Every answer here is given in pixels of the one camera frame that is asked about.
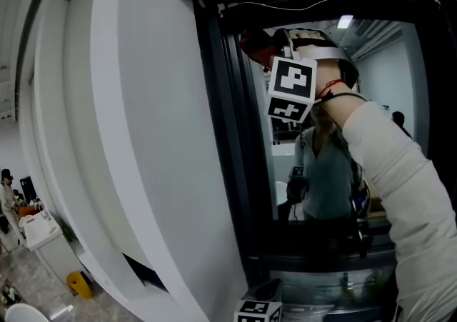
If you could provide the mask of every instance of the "black frame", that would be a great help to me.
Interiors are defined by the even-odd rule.
[[[456,186],[457,148],[452,136],[443,136],[443,113],[453,113],[453,92],[457,80],[446,84],[436,77],[456,74],[457,61],[455,0],[332,0],[317,9],[289,12],[240,4],[219,11],[218,4],[255,1],[298,8],[320,0],[194,0],[194,11],[204,63],[221,167],[236,230],[240,254],[249,284],[266,277],[268,270],[334,272],[360,270],[394,264],[389,226],[373,232],[373,246],[366,258],[356,250],[343,255],[304,240],[303,231],[326,232],[341,221],[318,224],[281,225],[272,221],[268,171],[263,147],[260,117],[253,90],[251,70],[238,44],[239,34],[252,25],[262,28],[304,21],[335,19],[335,12],[353,14],[357,19],[385,19],[413,22],[421,42],[426,66],[430,111],[428,157],[449,193]]]

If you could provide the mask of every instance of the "person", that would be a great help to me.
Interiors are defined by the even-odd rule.
[[[1,185],[0,186],[0,204],[1,210],[8,219],[9,224],[13,228],[18,238],[18,245],[25,244],[24,237],[22,236],[21,229],[19,228],[19,217],[16,213],[16,200],[14,199],[13,190],[11,184],[13,183],[13,176],[10,170],[4,168],[1,170]]]
[[[392,121],[397,124],[400,129],[409,137],[409,138],[413,138],[408,132],[407,130],[403,127],[404,123],[405,123],[405,116],[403,115],[403,113],[401,111],[395,111],[394,113],[392,113]]]
[[[354,177],[348,145],[321,106],[313,106],[311,118],[315,126],[295,140],[294,166],[302,166],[308,180],[303,219],[348,218]]]
[[[336,60],[319,60],[316,91],[340,77]],[[456,219],[432,162],[376,103],[351,96],[342,82],[325,91],[339,94],[321,105],[343,129],[353,159],[371,178],[391,223],[402,308],[397,321],[457,321]]]

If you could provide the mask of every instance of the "ceiling light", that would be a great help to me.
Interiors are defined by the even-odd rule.
[[[353,18],[353,15],[343,15],[338,21],[338,29],[347,29]]]

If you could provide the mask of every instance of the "black strap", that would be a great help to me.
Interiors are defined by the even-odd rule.
[[[320,39],[311,39],[311,38],[300,38],[292,39],[293,48],[297,49],[300,46],[315,45],[315,46],[325,46],[325,47],[334,47],[336,44],[329,40],[320,40]]]

